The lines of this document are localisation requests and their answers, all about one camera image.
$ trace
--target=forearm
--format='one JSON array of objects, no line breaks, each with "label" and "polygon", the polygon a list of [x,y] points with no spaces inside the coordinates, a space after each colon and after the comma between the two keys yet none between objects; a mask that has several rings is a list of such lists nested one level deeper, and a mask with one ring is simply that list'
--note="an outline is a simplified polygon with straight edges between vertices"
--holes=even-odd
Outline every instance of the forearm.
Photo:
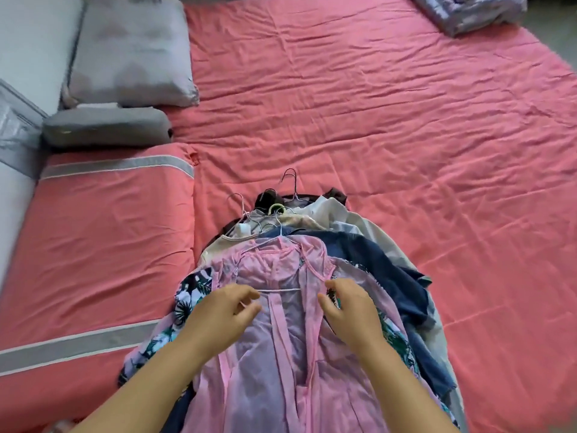
[{"label": "forearm", "polygon": [[367,349],[359,360],[391,433],[459,431],[385,340]]},{"label": "forearm", "polygon": [[202,366],[198,355],[169,343],[73,433],[158,433]]}]

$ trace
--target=hand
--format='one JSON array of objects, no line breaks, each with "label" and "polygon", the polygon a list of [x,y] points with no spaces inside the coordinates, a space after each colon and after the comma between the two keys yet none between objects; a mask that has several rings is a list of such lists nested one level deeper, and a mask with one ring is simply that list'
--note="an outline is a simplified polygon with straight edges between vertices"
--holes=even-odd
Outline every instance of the hand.
[{"label": "hand", "polygon": [[187,346],[202,364],[236,342],[262,306],[260,293],[244,284],[228,284],[214,290],[192,310],[173,343]]},{"label": "hand", "polygon": [[326,281],[327,289],[334,289],[341,309],[325,294],[318,295],[319,304],[332,330],[350,350],[362,357],[376,343],[384,341],[381,321],[369,294],[352,279]]}]

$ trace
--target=white pillow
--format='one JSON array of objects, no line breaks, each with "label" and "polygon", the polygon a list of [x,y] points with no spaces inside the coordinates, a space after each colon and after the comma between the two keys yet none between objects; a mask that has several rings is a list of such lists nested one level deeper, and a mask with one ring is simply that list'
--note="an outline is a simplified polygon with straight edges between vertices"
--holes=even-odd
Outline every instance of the white pillow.
[{"label": "white pillow", "polygon": [[198,105],[179,0],[90,0],[68,97],[122,106]]}]

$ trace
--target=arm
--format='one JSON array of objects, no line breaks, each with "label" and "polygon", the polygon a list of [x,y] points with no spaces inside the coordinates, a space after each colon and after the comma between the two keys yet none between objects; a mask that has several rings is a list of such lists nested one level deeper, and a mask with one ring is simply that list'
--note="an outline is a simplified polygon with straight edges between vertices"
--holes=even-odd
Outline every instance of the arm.
[{"label": "arm", "polygon": [[319,294],[319,303],[335,334],[358,357],[391,433],[458,433],[397,352],[383,337],[377,309],[366,291],[350,279],[327,281],[341,309]]},{"label": "arm", "polygon": [[230,284],[194,307],[178,337],[73,433],[158,433],[182,391],[203,365],[244,333],[261,306],[258,291]]}]

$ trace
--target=bed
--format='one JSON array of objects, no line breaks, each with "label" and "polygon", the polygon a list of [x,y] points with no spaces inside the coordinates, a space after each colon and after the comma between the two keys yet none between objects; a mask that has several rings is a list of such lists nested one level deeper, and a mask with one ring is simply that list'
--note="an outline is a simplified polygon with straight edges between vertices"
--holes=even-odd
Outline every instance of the bed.
[{"label": "bed", "polygon": [[343,190],[431,276],[472,433],[577,416],[577,77],[529,32],[409,0],[189,6],[196,259],[238,192]]},{"label": "bed", "polygon": [[88,415],[193,268],[190,145],[51,157],[0,297],[0,430]]}]

